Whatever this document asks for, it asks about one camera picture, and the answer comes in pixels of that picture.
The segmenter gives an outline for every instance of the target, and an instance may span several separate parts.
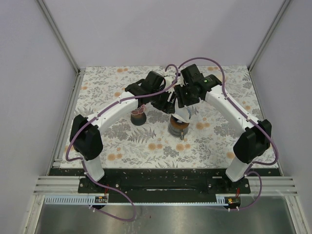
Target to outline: table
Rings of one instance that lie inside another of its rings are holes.
[[[199,66],[204,76],[214,74],[222,79],[215,66]],[[246,66],[223,66],[226,88],[246,110],[263,119]],[[145,78],[149,71],[162,73],[163,66],[87,67],[74,116],[87,116],[116,99],[128,84]],[[189,132],[185,139],[168,133],[170,115],[146,105],[147,121],[134,126],[130,113],[116,121],[102,136],[104,149],[100,154],[103,168],[227,168],[235,157],[233,146],[238,136],[224,117],[207,102],[190,106]],[[81,162],[67,162],[64,149],[61,168],[81,168]],[[72,148],[69,157],[79,154]],[[272,162],[270,147],[257,159]]]

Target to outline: gray wall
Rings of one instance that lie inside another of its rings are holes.
[[[75,79],[34,0],[0,1],[0,233],[16,234]]]
[[[197,56],[248,65],[282,2],[46,0],[80,67],[178,64]]]
[[[312,1],[295,0],[253,70],[286,175],[294,177],[312,229]]]

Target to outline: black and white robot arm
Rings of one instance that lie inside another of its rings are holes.
[[[183,69],[181,74],[183,75],[182,82],[177,83],[174,89],[170,89],[160,95],[119,102],[100,117],[98,117],[98,114],[102,110],[88,117],[78,115],[74,118],[70,140],[73,139],[74,135],[88,119],[97,117],[92,124],[79,134],[73,145],[74,149],[83,155],[87,171],[95,181],[99,181],[104,176],[104,170],[99,158],[103,150],[101,135],[119,118],[146,103],[151,103],[155,108],[167,114],[172,114],[178,120],[186,123],[190,121],[190,117],[185,106],[199,103],[200,99],[214,106],[226,118],[239,136],[234,146],[236,157],[226,170],[227,177],[233,182],[240,180],[254,158],[262,155],[269,148],[270,143],[265,136],[224,97],[221,82],[215,76],[209,75],[204,77],[195,64]],[[117,101],[123,98],[158,92],[167,87],[169,82],[169,78],[150,72],[146,79],[130,84],[125,89],[125,92],[117,98]],[[259,121],[258,118],[250,115],[249,112],[244,110],[244,113],[249,119],[258,123],[268,135],[271,135],[272,127],[267,120]]]

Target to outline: metal floor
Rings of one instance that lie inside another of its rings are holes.
[[[242,198],[242,206],[252,201]],[[131,206],[104,207],[131,217]],[[44,205],[36,234],[294,234],[286,201],[262,197],[250,209],[227,212],[216,207],[139,206],[134,222],[121,222],[87,206]]]

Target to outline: purple cable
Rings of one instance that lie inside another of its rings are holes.
[[[176,74],[175,74],[175,79],[174,79],[174,81],[173,81],[172,84],[169,85],[167,88],[163,89],[162,91],[153,93],[153,94],[140,95],[140,96],[134,96],[134,97],[126,97],[126,98],[121,99],[120,102],[123,102],[123,101],[126,101],[126,100],[135,99],[135,98],[147,98],[147,97],[152,97],[152,96],[155,96],[155,95],[158,95],[158,94],[162,94],[162,93],[166,92],[167,90],[169,90],[170,88],[172,88],[172,87],[174,86],[174,84],[177,82],[177,78],[178,78],[178,76],[179,76],[179,69],[178,69],[177,66],[175,66],[174,64],[169,64],[169,65],[166,67],[165,71],[167,71],[168,67],[170,67],[170,66],[173,66],[173,67],[175,68]],[[135,205],[133,204],[132,200],[131,200],[125,193],[123,193],[122,191],[96,182],[96,181],[89,175],[89,173],[88,173],[88,171],[87,171],[87,168],[85,167],[85,164],[84,164],[84,162],[83,162],[83,158],[82,158],[82,157],[69,158],[70,149],[71,149],[71,147],[73,146],[73,144],[74,144],[75,140],[77,139],[77,137],[79,136],[79,134],[80,134],[89,124],[91,124],[91,123],[92,123],[93,121],[95,121],[98,117],[100,117],[103,113],[105,113],[107,110],[109,110],[109,109],[112,108],[113,106],[117,105],[118,103],[119,103],[119,101],[116,101],[116,102],[113,102],[112,104],[110,104],[109,106],[107,106],[104,110],[102,110],[101,112],[99,112],[99,114],[97,115],[97,117],[94,117],[93,119],[91,119],[90,121],[88,121],[86,124],[84,124],[84,125],[77,131],[77,133],[74,135],[73,139],[72,139],[71,142],[69,143],[69,146],[68,146],[67,151],[66,151],[66,154],[65,154],[65,158],[66,158],[66,160],[69,161],[69,162],[80,159],[80,160],[82,161],[83,169],[84,169],[86,175],[89,177],[89,179],[90,179],[93,183],[95,183],[96,185],[98,185],[98,186],[100,186],[100,187],[103,187],[103,188],[106,188],[106,189],[110,189],[110,190],[114,190],[114,191],[120,193],[121,195],[123,195],[123,196],[131,203],[131,205],[133,206],[133,211],[134,211],[134,213],[133,213],[132,218],[124,219],[124,218],[119,218],[119,217],[117,217],[117,216],[114,216],[114,215],[112,215],[112,214],[110,214],[110,213],[107,213],[107,212],[105,212],[105,211],[101,211],[101,210],[98,210],[98,209],[96,209],[96,211],[98,211],[98,212],[100,212],[100,213],[102,213],[102,214],[108,215],[109,217],[115,218],[115,219],[120,220],[120,221],[131,222],[131,221],[135,220],[136,215],[137,215],[136,207],[135,207]]]
[[[211,59],[211,58],[196,57],[196,58],[191,58],[191,59],[189,59],[189,60],[186,60],[185,62],[183,62],[183,63],[178,67],[178,69],[180,69],[185,63],[190,62],[190,61],[193,61],[193,60],[196,60],[196,59],[208,60],[208,61],[210,61],[210,62],[215,63],[215,64],[219,67],[219,69],[220,69],[220,71],[221,71],[221,73],[222,73],[222,92],[223,92],[223,95],[227,98],[227,100],[230,102],[230,104],[232,104],[232,106],[233,106],[235,109],[237,109],[238,112],[240,112],[240,113],[242,114],[242,116],[243,116],[244,118],[248,119],[248,116],[247,116],[247,115],[246,115],[246,114],[245,114],[245,113],[228,97],[228,95],[226,94],[226,91],[225,91],[225,74],[224,74],[223,68],[221,67],[221,65],[220,65],[218,62],[214,61],[214,60]],[[249,121],[250,123],[252,123],[257,129],[259,129],[259,130],[263,133],[263,135],[269,140],[269,142],[271,143],[271,145],[272,145],[272,147],[273,147],[273,151],[274,151],[274,154],[275,154],[275,159],[274,159],[274,161],[271,162],[271,163],[265,163],[265,162],[258,162],[258,161],[255,161],[255,162],[252,162],[252,164],[255,164],[255,163],[256,163],[256,164],[266,165],[266,166],[272,166],[272,165],[276,164],[277,161],[278,161],[278,158],[279,158],[279,154],[278,154],[277,146],[275,145],[274,141],[273,141],[272,138],[271,138],[257,123],[255,123],[252,119],[249,119],[248,121]]]

